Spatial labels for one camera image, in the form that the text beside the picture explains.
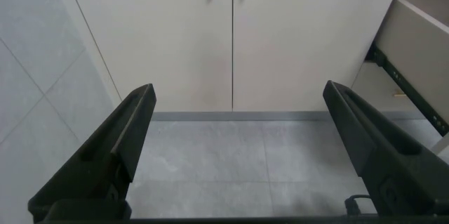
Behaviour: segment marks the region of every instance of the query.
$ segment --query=open drawer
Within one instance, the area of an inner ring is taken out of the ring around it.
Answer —
[[[449,131],[448,2],[394,0],[371,49],[377,64],[442,136]],[[357,81],[354,90],[363,95]],[[377,101],[370,102],[376,106]],[[406,102],[399,107],[407,107]]]
[[[352,90],[381,112],[419,110],[394,80],[375,62],[362,64]]]

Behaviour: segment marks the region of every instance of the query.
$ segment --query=white wall tile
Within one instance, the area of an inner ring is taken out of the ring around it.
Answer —
[[[79,146],[42,98],[0,145],[0,216],[5,223],[32,223],[28,200]]]
[[[46,95],[81,142],[87,140],[114,109],[86,52],[76,59]]]
[[[0,0],[0,37],[46,92],[84,50],[61,0]]]
[[[41,97],[36,84],[0,41],[0,143]]]

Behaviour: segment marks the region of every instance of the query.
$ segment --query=cabinet handle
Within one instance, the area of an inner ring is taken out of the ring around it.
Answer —
[[[405,94],[402,91],[396,90],[396,93],[393,94],[393,97],[395,97],[395,98],[403,98],[403,97],[407,97],[407,94]]]

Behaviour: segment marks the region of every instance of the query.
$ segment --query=white cabinet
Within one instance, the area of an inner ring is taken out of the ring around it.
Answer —
[[[326,110],[351,86],[391,0],[234,0],[234,110]]]
[[[78,0],[124,98],[160,112],[326,110],[351,86],[391,0]]]
[[[232,110],[232,0],[78,0],[119,94],[156,111]]]

